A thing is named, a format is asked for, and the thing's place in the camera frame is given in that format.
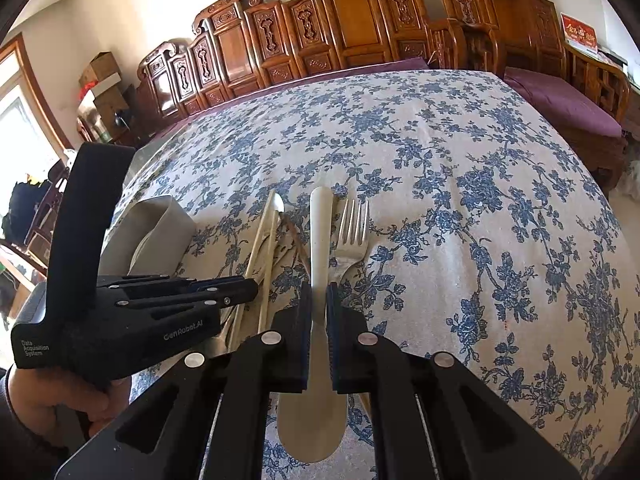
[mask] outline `carved wooden backrest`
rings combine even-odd
[[[565,78],[564,41],[548,0],[443,0],[447,15],[500,29],[507,65]]]
[[[423,0],[218,0],[192,28],[190,44],[163,43],[140,63],[153,127],[316,73],[429,60],[435,43]]]

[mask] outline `red object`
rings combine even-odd
[[[97,84],[98,84],[97,81],[91,81],[90,83],[87,83],[86,85],[84,85],[80,90],[80,93],[78,94],[78,102],[82,102],[82,99],[84,99],[84,96],[87,95],[89,93],[89,90],[91,90],[91,88],[93,88]]]
[[[596,31],[590,25],[576,20],[571,16],[561,14],[562,27],[564,35],[568,40],[575,41],[585,46],[595,54],[598,53],[598,40],[596,39]]]

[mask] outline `blue floral pattern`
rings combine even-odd
[[[458,355],[594,478],[640,409],[640,277],[607,200],[553,128],[487,73],[301,86],[191,121],[115,219],[171,194],[198,226],[178,273],[229,276],[246,266],[271,189],[308,243],[317,186],[370,201],[369,254],[340,288],[370,329],[418,355]],[[272,311],[297,305],[304,277],[293,257],[279,263]],[[135,393],[159,373],[141,374]],[[318,464],[286,453],[276,410],[274,397],[263,478],[376,477],[357,396],[340,448]]]

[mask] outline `silver rivet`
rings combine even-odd
[[[358,343],[365,346],[373,346],[378,342],[378,336],[371,332],[363,332],[358,336]]]
[[[274,332],[272,330],[271,332],[265,332],[264,334],[262,334],[262,337],[260,339],[262,339],[262,342],[265,345],[277,345],[280,341],[282,341],[282,336],[280,335],[280,333]]]
[[[433,356],[433,362],[440,368],[451,368],[455,364],[456,359],[448,352],[438,352]]]
[[[186,364],[189,368],[197,368],[199,366],[202,366],[203,363],[204,355],[199,354],[198,352],[189,354],[184,358],[184,364]]]

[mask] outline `fork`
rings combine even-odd
[[[356,211],[356,201],[347,200],[340,220],[338,244],[334,251],[334,258],[338,264],[330,269],[330,281],[340,285],[347,270],[362,261],[367,254],[368,246],[369,201],[360,202]]]

